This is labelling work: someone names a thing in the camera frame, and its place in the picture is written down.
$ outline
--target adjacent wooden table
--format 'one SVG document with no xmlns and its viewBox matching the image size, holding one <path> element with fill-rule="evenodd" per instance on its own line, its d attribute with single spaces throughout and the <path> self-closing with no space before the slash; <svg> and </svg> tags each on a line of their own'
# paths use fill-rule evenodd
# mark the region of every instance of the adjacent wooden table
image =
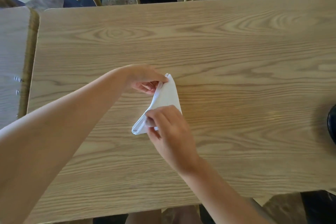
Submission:
<svg viewBox="0 0 336 224">
<path fill-rule="evenodd" d="M 0 10 L 0 129 L 27 112 L 38 25 L 27 7 Z"/>
<path fill-rule="evenodd" d="M 335 187 L 334 0 L 212 0 L 42 14 L 29 111 L 131 63 L 171 73 L 199 153 L 246 197 Z M 63 168 L 28 223 L 198 202 L 132 125 L 128 91 Z"/>
</svg>

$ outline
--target white cloth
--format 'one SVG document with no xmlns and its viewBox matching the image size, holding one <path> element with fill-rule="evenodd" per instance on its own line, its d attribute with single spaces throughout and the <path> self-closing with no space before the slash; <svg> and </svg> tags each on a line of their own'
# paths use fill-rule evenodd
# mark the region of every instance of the white cloth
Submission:
<svg viewBox="0 0 336 224">
<path fill-rule="evenodd" d="M 170 74 L 166 74 L 166 77 L 169 79 L 169 81 L 166 83 L 159 82 L 159 85 L 157 86 L 154 93 L 152 103 L 146 111 L 161 106 L 175 105 L 175 107 L 182 113 L 175 82 Z M 146 116 L 143 114 L 132 127 L 132 133 L 135 135 L 146 133 L 145 121 Z"/>
</svg>

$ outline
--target person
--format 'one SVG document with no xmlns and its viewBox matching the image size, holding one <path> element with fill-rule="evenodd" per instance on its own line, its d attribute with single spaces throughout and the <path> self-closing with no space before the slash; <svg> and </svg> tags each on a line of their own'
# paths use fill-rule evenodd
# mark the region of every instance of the person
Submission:
<svg viewBox="0 0 336 224">
<path fill-rule="evenodd" d="M 23 223 L 48 185 L 125 89 L 132 87 L 152 95 L 158 82 L 167 82 L 167 78 L 150 65 L 120 67 L 1 129 L 0 223 Z M 158 127 L 158 131 L 147 128 L 150 141 L 215 223 L 267 223 L 199 156 L 190 128 L 176 107 L 160 107 L 146 112 L 146 116 Z M 193 211 L 186 206 L 179 208 L 176 215 L 183 221 L 195 218 Z M 132 213 L 126 223 L 156 224 L 160 214 L 160 210 Z"/>
</svg>

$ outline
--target person's right arm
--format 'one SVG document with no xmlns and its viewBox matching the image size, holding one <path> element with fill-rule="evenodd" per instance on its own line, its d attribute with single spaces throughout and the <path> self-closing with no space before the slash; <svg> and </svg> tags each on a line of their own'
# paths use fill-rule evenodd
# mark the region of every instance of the person's right arm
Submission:
<svg viewBox="0 0 336 224">
<path fill-rule="evenodd" d="M 229 224 L 266 224 L 206 160 L 199 157 L 189 125 L 175 106 L 146 112 L 158 127 L 148 128 L 149 139 L 202 202 L 213 220 Z"/>
</svg>

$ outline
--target person's left arm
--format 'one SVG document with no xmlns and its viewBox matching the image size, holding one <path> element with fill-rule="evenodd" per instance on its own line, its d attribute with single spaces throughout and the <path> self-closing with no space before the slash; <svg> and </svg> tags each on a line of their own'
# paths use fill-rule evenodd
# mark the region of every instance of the person's left arm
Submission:
<svg viewBox="0 0 336 224">
<path fill-rule="evenodd" d="M 0 223 L 22 223 L 48 185 L 128 87 L 154 94 L 149 65 L 112 70 L 0 130 Z"/>
</svg>

